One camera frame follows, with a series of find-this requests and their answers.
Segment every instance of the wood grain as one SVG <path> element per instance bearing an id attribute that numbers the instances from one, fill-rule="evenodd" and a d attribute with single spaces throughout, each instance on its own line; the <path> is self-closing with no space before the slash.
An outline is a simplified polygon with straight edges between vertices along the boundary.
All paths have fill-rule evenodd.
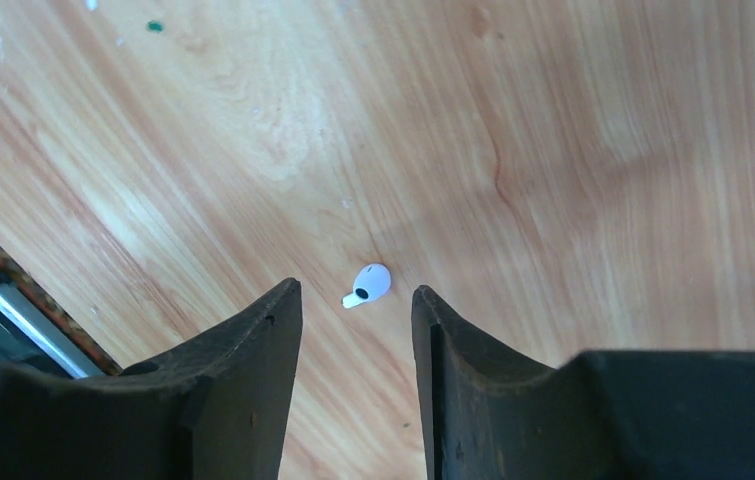
<path id="1" fill-rule="evenodd" d="M 0 1 L 0 244 L 123 365 L 298 277 L 281 477 L 421 478 L 420 283 L 549 364 L 755 348 L 755 1 Z"/>

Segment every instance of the white plastic piece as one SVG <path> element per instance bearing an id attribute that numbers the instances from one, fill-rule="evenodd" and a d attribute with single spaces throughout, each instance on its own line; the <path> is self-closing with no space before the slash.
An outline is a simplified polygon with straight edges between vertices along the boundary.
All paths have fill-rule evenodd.
<path id="1" fill-rule="evenodd" d="M 342 298 L 342 306 L 353 308 L 373 302 L 388 292 L 391 286 L 392 275 L 388 268 L 379 263 L 366 265 L 353 281 L 353 292 Z"/>

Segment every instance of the black plastic part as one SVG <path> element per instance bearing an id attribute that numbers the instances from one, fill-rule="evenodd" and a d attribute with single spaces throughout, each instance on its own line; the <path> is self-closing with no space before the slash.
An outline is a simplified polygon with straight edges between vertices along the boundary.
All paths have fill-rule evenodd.
<path id="1" fill-rule="evenodd" d="M 301 329 L 288 279 L 119 377 L 0 363 L 0 478 L 277 478 Z"/>
<path id="2" fill-rule="evenodd" d="M 559 370 L 413 297 L 430 479 L 755 479 L 755 353 L 585 352 Z"/>

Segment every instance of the small dark speck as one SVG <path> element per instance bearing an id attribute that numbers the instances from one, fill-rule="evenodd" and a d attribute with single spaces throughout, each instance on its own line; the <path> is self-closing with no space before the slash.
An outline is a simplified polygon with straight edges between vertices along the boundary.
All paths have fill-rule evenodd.
<path id="1" fill-rule="evenodd" d="M 151 32 L 162 33 L 162 30 L 165 30 L 165 27 L 162 25 L 162 22 L 151 20 L 147 22 L 147 30 Z"/>

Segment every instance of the green paint stain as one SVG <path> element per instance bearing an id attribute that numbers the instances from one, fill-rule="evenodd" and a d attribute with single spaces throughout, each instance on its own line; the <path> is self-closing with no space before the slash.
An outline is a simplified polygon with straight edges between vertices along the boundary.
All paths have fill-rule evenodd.
<path id="1" fill-rule="evenodd" d="M 162 25 L 162 22 L 151 20 L 147 22 L 147 30 L 150 32 L 162 33 L 162 30 L 165 30 L 165 27 Z"/>

